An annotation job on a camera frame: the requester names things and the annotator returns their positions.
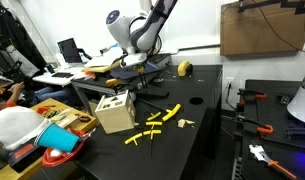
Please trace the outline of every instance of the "white helmet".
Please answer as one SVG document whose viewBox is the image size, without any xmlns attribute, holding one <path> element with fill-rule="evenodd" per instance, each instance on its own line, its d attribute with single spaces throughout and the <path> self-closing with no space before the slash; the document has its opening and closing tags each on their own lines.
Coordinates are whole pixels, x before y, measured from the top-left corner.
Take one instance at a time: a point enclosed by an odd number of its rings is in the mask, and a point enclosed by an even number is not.
<svg viewBox="0 0 305 180">
<path fill-rule="evenodd" d="M 7 150 L 37 136 L 50 121 L 29 108 L 15 106 L 0 111 L 0 142 Z"/>
</svg>

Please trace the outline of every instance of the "computer monitor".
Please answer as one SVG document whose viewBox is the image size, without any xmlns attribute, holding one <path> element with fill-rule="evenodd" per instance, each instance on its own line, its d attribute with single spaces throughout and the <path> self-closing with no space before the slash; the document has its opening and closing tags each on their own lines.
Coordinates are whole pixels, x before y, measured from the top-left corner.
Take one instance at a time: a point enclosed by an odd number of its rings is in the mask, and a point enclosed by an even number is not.
<svg viewBox="0 0 305 180">
<path fill-rule="evenodd" d="M 82 63 L 79 50 L 73 38 L 58 42 L 61 54 L 67 63 Z"/>
</svg>

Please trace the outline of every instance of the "black workbench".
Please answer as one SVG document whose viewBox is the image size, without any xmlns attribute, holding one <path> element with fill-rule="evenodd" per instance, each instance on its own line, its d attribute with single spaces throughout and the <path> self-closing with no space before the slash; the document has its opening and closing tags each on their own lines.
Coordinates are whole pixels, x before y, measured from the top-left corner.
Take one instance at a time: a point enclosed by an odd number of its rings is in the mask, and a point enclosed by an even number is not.
<svg viewBox="0 0 305 180">
<path fill-rule="evenodd" d="M 278 161 L 281 166 L 296 175 L 298 179 L 305 179 L 305 150 L 280 145 L 268 140 L 276 140 L 305 147 L 305 140 L 289 139 L 285 135 L 288 127 L 304 128 L 305 124 L 291 117 L 287 112 L 287 105 L 281 103 L 281 97 L 293 97 L 300 86 L 295 81 L 269 81 L 269 80 L 247 80 L 246 88 L 250 90 L 267 93 L 266 99 L 257 99 L 253 102 L 246 102 L 244 116 L 257 120 L 264 124 L 270 124 L 274 128 L 272 135 L 266 135 L 264 140 L 256 134 L 256 127 L 246 124 L 243 131 L 242 141 L 242 174 L 245 179 L 285 179 L 267 167 L 265 162 L 258 162 L 250 153 L 249 144 L 262 145 L 268 156 Z"/>
<path fill-rule="evenodd" d="M 149 157 L 151 141 L 147 136 L 139 139 L 143 157 L 133 142 L 124 144 L 129 137 L 151 128 L 143 126 L 150 115 L 136 102 L 139 127 L 113 134 L 105 134 L 103 128 L 98 127 L 86 141 L 76 163 L 87 178 L 193 179 L 195 157 L 215 155 L 214 137 L 221 120 L 222 66 L 194 66 L 193 73 L 185 77 L 178 77 L 177 66 L 168 66 L 152 84 L 168 90 L 169 96 L 138 98 L 169 109 L 173 109 L 177 103 L 182 105 L 179 112 L 161 128 L 154 128 L 161 129 L 162 134 L 154 135 L 152 156 Z M 182 118 L 195 121 L 194 127 L 178 128 L 177 122 Z"/>
</svg>

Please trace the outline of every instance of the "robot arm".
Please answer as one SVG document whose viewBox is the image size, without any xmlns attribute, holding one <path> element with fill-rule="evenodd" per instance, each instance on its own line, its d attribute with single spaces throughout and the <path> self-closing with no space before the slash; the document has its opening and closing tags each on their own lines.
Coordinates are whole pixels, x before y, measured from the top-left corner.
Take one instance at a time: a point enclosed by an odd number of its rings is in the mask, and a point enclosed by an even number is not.
<svg viewBox="0 0 305 180">
<path fill-rule="evenodd" d="M 145 12 L 138 17 L 121 16 L 118 10 L 108 15 L 106 25 L 113 38 L 127 53 L 121 67 L 134 66 L 146 60 L 146 52 L 155 45 L 176 2 L 177 0 L 158 0 L 153 7 L 151 1 L 141 0 L 141 7 Z"/>
</svg>

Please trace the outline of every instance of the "floor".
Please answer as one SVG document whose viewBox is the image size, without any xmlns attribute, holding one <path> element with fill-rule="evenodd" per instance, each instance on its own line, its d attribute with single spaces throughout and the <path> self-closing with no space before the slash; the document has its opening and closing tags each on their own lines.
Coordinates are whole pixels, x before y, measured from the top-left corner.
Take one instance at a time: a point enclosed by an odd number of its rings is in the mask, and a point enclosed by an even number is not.
<svg viewBox="0 0 305 180">
<path fill-rule="evenodd" d="M 234 140 L 232 138 L 235 123 L 222 116 L 221 131 L 218 136 L 216 158 L 199 158 L 195 180 L 231 180 L 234 160 Z M 73 162 L 54 168 L 42 168 L 31 180 L 83 180 L 81 172 Z"/>
</svg>

